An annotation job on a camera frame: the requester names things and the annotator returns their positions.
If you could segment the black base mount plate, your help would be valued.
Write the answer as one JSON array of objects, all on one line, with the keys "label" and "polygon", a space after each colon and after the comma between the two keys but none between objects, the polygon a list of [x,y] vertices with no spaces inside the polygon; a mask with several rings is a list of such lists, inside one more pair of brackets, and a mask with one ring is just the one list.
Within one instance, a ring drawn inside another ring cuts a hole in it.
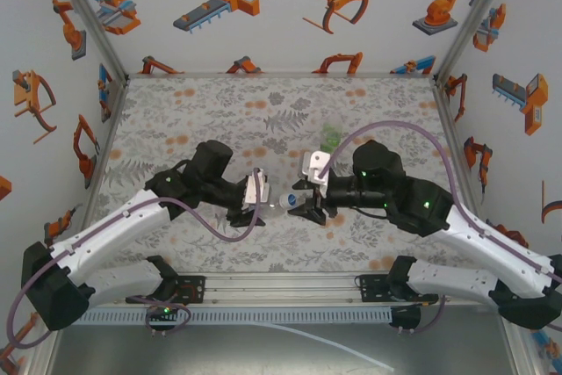
[{"label": "black base mount plate", "polygon": [[394,302],[433,305],[440,299],[437,294],[420,294],[409,287],[392,289],[387,282],[386,274],[363,274],[356,276],[354,282],[360,291],[363,303]]},{"label": "black base mount plate", "polygon": [[205,281],[204,276],[179,276],[172,302],[183,305],[201,304],[205,295]]}]

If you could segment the aluminium rail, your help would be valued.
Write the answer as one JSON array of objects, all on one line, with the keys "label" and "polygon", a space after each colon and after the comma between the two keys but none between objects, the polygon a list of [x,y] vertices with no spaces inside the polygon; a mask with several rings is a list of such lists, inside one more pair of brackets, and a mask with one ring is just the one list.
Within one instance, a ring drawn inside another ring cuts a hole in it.
[{"label": "aluminium rail", "polygon": [[189,306],[362,305],[353,272],[206,273],[201,304]]}]

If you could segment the floral patterned table cover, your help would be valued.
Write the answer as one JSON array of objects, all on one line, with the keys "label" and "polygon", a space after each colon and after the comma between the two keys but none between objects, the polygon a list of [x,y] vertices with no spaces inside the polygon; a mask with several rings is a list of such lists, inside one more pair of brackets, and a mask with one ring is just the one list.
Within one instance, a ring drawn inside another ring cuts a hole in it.
[{"label": "floral patterned table cover", "polygon": [[[342,115],[344,136],[380,120],[409,121],[443,141],[429,80],[405,79],[180,79],[131,81],[104,169],[95,218],[122,206],[157,172],[190,158],[207,140],[225,143],[233,157],[225,170],[236,182],[265,170],[272,197],[289,193],[299,160],[320,146],[323,120]],[[201,215],[233,238],[222,208]],[[388,270],[396,256],[467,267],[470,261],[440,242],[399,231],[381,212],[341,210],[318,226],[285,213],[265,221],[240,242],[224,242],[189,214],[124,247],[107,262],[125,266],[159,255],[180,272]]]}]

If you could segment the aluminium frame bar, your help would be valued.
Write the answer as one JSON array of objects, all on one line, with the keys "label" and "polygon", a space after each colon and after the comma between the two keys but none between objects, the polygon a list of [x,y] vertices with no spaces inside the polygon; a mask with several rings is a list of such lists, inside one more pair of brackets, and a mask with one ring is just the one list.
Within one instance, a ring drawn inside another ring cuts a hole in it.
[{"label": "aluminium frame bar", "polygon": [[129,81],[136,80],[180,80],[180,79],[210,79],[210,78],[223,78],[223,79],[272,79],[272,78],[288,78],[288,79],[302,79],[302,78],[315,78],[315,79],[336,79],[336,78],[351,78],[351,79],[413,79],[413,80],[435,80],[435,75],[432,74],[390,74],[384,72],[359,72],[355,74],[345,74],[342,72],[332,72],[326,74],[316,74],[312,72],[264,72],[264,73],[216,73],[216,72],[188,72],[183,74],[130,74]]},{"label": "aluminium frame bar", "polygon": [[[482,206],[471,185],[463,148],[455,128],[454,119],[450,113],[446,96],[441,92],[440,85],[434,81],[432,81],[432,91],[443,125],[444,136],[450,148],[451,160],[457,175],[458,188],[462,193],[464,203],[471,212],[478,217],[482,217]],[[507,355],[512,360],[514,374],[546,375],[544,374],[542,360],[537,353],[537,345],[531,333],[527,329],[520,328],[502,318],[499,319],[499,323],[504,333]]]},{"label": "aluminium frame bar", "polygon": [[[94,169],[93,176],[91,177],[87,201],[85,202],[85,207],[81,213],[82,219],[76,220],[76,225],[66,234],[60,232],[59,236],[54,239],[55,242],[69,239],[72,235],[81,232],[93,221],[97,195],[104,176],[104,168],[107,164],[110,150],[112,149],[112,143],[117,130],[119,115],[122,112],[122,107],[125,101],[128,84],[129,80],[127,78],[122,83],[108,83],[107,90],[110,93],[108,107],[111,109],[112,115],[105,123],[107,125],[106,129],[108,132],[105,141],[102,143],[101,151],[95,154],[95,162],[97,164]],[[40,343],[40,339],[45,340],[51,335],[51,333],[27,297],[23,295],[22,299],[25,301],[22,303],[28,305],[29,309],[33,310],[33,313],[30,316],[30,321],[25,325],[25,329],[17,335],[17,338],[19,340],[23,340],[27,334],[31,333],[33,338],[32,341]],[[43,344],[43,347],[46,348],[46,357],[42,356],[44,350],[41,346],[38,348],[33,346],[29,350],[20,350],[17,353],[18,361],[15,362],[16,368],[10,371],[10,375],[44,375],[46,373],[46,368],[48,367],[49,356],[52,352],[55,338],[56,335]]]}]

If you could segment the clear bottle with green label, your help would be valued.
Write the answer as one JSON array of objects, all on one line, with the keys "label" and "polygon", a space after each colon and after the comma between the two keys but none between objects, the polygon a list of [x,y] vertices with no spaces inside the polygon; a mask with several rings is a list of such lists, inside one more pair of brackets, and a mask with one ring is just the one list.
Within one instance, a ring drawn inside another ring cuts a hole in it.
[{"label": "clear bottle with green label", "polygon": [[342,142],[343,125],[333,127],[323,120],[320,130],[320,151],[332,154]]}]

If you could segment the black hub box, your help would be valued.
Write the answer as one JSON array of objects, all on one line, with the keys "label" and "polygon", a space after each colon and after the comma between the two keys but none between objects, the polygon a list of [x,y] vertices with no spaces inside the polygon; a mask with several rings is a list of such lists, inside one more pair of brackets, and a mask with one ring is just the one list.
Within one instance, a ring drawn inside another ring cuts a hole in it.
[{"label": "black hub box", "polygon": [[421,308],[412,306],[395,306],[391,308],[390,326],[398,330],[416,330],[421,322]]},{"label": "black hub box", "polygon": [[177,314],[177,308],[172,305],[151,306],[145,314],[145,326],[149,329],[151,336],[156,334],[166,336],[168,332],[175,333],[179,330]]}]

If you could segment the white tube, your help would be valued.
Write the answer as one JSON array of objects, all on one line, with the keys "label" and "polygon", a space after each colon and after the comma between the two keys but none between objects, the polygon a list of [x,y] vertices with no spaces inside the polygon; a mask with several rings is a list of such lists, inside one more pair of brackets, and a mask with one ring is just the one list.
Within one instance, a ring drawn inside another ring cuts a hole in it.
[{"label": "white tube", "polygon": [[357,350],[353,350],[352,348],[345,346],[343,344],[340,344],[338,342],[332,341],[332,340],[328,340],[326,338],[317,336],[317,335],[313,335],[311,333],[296,329],[296,328],[290,328],[290,327],[286,327],[286,326],[281,326],[281,325],[277,325],[277,324],[271,324],[271,323],[263,323],[263,322],[250,322],[249,325],[251,326],[255,326],[255,327],[260,327],[260,328],[267,328],[267,329],[273,329],[276,331],[283,331],[285,333],[291,333],[294,335],[298,335],[301,337],[305,337],[306,339],[315,341],[317,343],[322,343],[324,345],[333,347],[335,349],[338,349],[340,351],[346,352],[354,357],[357,357],[361,360],[364,360],[365,362],[368,362],[369,364],[373,364],[374,366],[377,366],[378,368],[381,368],[383,370],[389,371],[389,372],[394,372],[395,369],[388,365],[385,364],[383,362],[380,362],[379,360],[373,358],[373,357],[369,357],[367,355],[365,355],[364,353],[361,353]]}]

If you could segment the aluminium frame post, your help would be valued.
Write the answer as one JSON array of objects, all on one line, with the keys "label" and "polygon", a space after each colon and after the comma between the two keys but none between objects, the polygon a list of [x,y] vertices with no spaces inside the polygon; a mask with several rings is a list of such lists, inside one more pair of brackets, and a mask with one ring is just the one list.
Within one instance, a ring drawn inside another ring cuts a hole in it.
[{"label": "aluminium frame post", "polygon": [[471,7],[464,23],[461,25],[458,35],[453,40],[447,54],[444,56],[441,67],[436,74],[436,84],[444,86],[451,71],[455,67],[465,48],[476,32],[484,14],[491,7],[493,0],[476,0]]},{"label": "aluminium frame post", "polygon": [[113,71],[113,75],[125,86],[128,81],[128,73],[117,55],[116,50],[113,48],[108,37],[105,35],[104,28],[97,21],[96,13],[90,5],[89,0],[70,0],[75,9],[78,10],[87,31],[91,38],[97,44],[101,55],[106,60],[107,64]]}]

